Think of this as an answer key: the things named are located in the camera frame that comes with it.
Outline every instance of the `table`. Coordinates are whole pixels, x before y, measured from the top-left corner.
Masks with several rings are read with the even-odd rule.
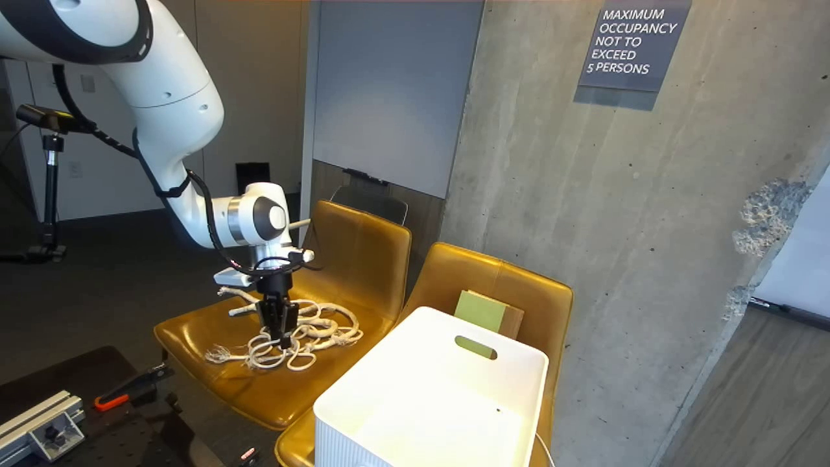
[[[192,430],[163,399],[147,408],[119,408],[97,412],[97,394],[134,376],[134,368],[116,348],[94,348],[89,354],[35,370],[0,386],[0,421],[29,411],[31,405],[67,390],[84,399],[86,417],[77,424],[86,440],[61,457],[61,467],[86,465],[192,465]],[[48,465],[44,460],[24,460],[20,467]]]

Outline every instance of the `concrete pillar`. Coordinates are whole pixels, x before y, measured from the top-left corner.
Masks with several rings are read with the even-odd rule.
[[[574,101],[599,8],[485,5],[441,229],[577,289],[557,467],[658,461],[776,248],[744,203],[830,160],[828,0],[692,0],[652,111]]]

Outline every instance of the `metal stand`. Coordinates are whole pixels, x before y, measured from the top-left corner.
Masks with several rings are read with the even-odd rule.
[[[40,245],[29,246],[24,255],[0,255],[0,263],[61,263],[67,255],[67,248],[57,245],[57,155],[64,142],[61,132],[48,132],[41,146],[48,152],[48,193]]]
[[[67,248],[57,245],[57,155],[63,152],[63,134],[84,132],[74,115],[48,106],[24,104],[16,111],[18,119],[44,129],[41,146],[48,152],[48,194],[44,194],[44,221],[40,232],[40,245],[29,246],[24,255],[0,255],[0,263],[61,263]]]

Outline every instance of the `white plastic bin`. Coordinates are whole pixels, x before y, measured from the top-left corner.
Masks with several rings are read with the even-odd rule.
[[[470,337],[485,359],[456,344]],[[540,421],[547,355],[416,308],[316,403],[316,465],[521,467]]]

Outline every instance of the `black cable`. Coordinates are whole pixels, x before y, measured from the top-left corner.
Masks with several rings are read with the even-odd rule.
[[[63,64],[51,64],[51,77],[57,85],[57,94],[63,99],[63,104],[67,106],[67,111],[77,119],[77,132],[92,132],[94,138],[98,138],[103,146],[124,152],[128,159],[137,159],[137,150],[131,146],[121,146],[119,141],[114,141],[112,134],[102,132],[97,121],[92,121],[80,106],[76,104],[70,85],[67,85],[67,76]]]
[[[206,185],[206,180],[199,180],[197,173],[189,173],[189,180],[197,185],[202,199],[206,199],[206,223],[207,223],[207,237],[211,237],[211,245],[212,248],[238,272],[247,272],[230,255],[228,248],[223,246],[223,242],[219,239],[219,232],[216,232],[216,212],[212,212],[212,197],[211,197],[211,190]]]

